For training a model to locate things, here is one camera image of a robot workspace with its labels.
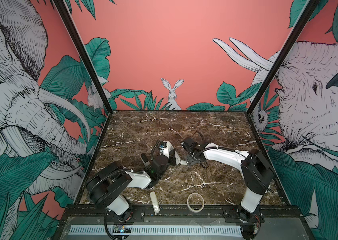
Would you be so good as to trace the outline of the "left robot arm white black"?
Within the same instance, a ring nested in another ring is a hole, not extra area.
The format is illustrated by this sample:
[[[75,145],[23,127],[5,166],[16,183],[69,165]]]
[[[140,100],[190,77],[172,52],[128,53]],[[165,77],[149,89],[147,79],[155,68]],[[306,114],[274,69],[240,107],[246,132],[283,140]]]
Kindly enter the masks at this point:
[[[132,212],[128,200],[122,196],[126,188],[151,189],[163,177],[168,166],[180,164],[180,157],[175,149],[168,155],[161,153],[157,156],[142,154],[145,168],[135,171],[124,167],[116,161],[102,169],[86,183],[87,199],[98,209],[108,209],[118,216]]]

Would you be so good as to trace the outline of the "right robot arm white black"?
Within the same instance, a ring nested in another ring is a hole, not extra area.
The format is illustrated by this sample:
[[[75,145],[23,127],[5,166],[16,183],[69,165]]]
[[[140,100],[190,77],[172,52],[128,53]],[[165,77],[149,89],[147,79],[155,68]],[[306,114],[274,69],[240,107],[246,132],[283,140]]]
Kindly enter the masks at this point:
[[[238,151],[205,141],[197,143],[190,137],[185,138],[181,146],[187,152],[188,165],[216,161],[238,169],[246,190],[237,215],[244,223],[253,223],[259,219],[258,206],[275,176],[272,165],[261,151]]]

